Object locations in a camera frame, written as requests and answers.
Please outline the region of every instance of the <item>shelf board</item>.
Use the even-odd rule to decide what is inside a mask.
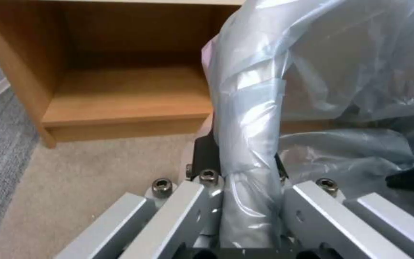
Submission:
[[[206,118],[207,82],[195,64],[71,69],[56,90],[45,127]]]
[[[68,2],[104,2],[104,3],[157,3],[157,4],[193,4],[193,5],[242,5],[245,0],[44,0]]]

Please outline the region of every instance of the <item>wooden cabinet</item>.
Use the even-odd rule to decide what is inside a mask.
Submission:
[[[0,0],[0,66],[49,147],[194,132],[201,48],[241,3]]]

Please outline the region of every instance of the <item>plastic sheet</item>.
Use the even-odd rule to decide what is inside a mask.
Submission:
[[[390,125],[411,131],[409,124],[400,127],[410,120]],[[279,155],[293,184],[330,178],[347,199],[376,192],[414,216],[414,192],[390,189],[385,182],[388,175],[414,168],[414,136],[406,136],[383,128],[290,134],[280,137]]]
[[[226,175],[221,246],[279,246],[279,179],[273,162],[279,119],[373,121],[414,115],[414,1],[248,0],[206,46],[202,60]],[[351,157],[309,149],[302,135],[286,137],[281,144],[299,139],[302,161],[311,161],[291,164],[296,166],[292,178],[336,169],[350,172],[347,181],[354,183],[355,172],[380,179],[414,163],[407,140],[392,131],[307,137],[324,145],[341,141],[345,149],[340,150]],[[386,149],[378,146],[381,142]],[[282,154],[287,159],[292,152]],[[372,182],[362,188],[372,188]]]

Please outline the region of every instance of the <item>hex socket bolt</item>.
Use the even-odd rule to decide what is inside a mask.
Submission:
[[[213,187],[218,184],[218,172],[213,169],[205,169],[199,173],[199,182],[205,187]]]
[[[159,178],[151,184],[154,197],[164,199],[172,194],[172,182],[167,178]]]
[[[326,191],[329,195],[332,195],[333,197],[336,197],[336,194],[338,192],[338,184],[328,178],[320,178],[316,181],[316,184],[322,188],[322,190]]]

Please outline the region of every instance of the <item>hole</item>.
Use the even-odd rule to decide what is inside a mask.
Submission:
[[[213,177],[213,171],[211,171],[211,170],[204,171],[204,172],[202,172],[202,175],[209,176],[209,177]]]
[[[168,184],[168,182],[166,180],[159,180],[159,181],[157,181],[156,186],[157,187],[164,187],[167,184]]]
[[[307,250],[299,252],[296,259],[320,259],[320,257],[315,252]]]
[[[201,220],[201,210],[197,211],[196,223],[198,223],[199,220]]]
[[[331,180],[328,180],[328,179],[323,179],[321,181],[321,184],[325,185],[327,187],[334,187],[335,186],[335,184]]]
[[[319,246],[319,252],[322,257],[324,258],[332,258],[332,259],[343,259],[343,257],[336,252],[336,250],[330,246],[328,243],[321,243]]]
[[[304,217],[303,214],[301,213],[301,210],[297,210],[296,211],[296,218],[298,219],[298,221],[300,221],[301,223],[304,222]]]
[[[193,259],[217,259],[217,255],[212,251],[202,249],[201,251],[194,254]]]

